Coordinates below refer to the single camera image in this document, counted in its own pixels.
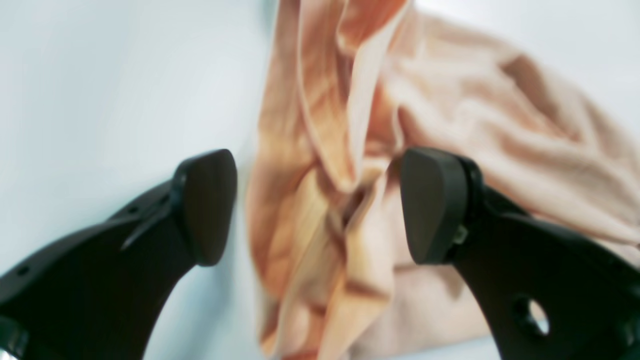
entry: peach fabric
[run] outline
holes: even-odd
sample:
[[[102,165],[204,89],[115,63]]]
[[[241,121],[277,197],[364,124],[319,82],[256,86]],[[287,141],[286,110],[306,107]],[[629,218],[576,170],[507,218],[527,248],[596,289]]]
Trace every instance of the peach fabric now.
[[[406,246],[398,159],[475,159],[540,218],[640,263],[640,156],[576,88],[406,0],[281,0],[247,198],[269,357],[374,359],[488,334]]]

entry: fabric fold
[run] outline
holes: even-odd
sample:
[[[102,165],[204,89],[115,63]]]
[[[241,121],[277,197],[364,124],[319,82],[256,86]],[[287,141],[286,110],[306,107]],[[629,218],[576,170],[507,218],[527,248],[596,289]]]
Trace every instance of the fabric fold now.
[[[448,266],[415,266],[399,159],[473,158],[534,216],[640,265],[640,152],[517,48],[409,0],[282,0],[247,195],[270,358],[394,356],[488,334]]]

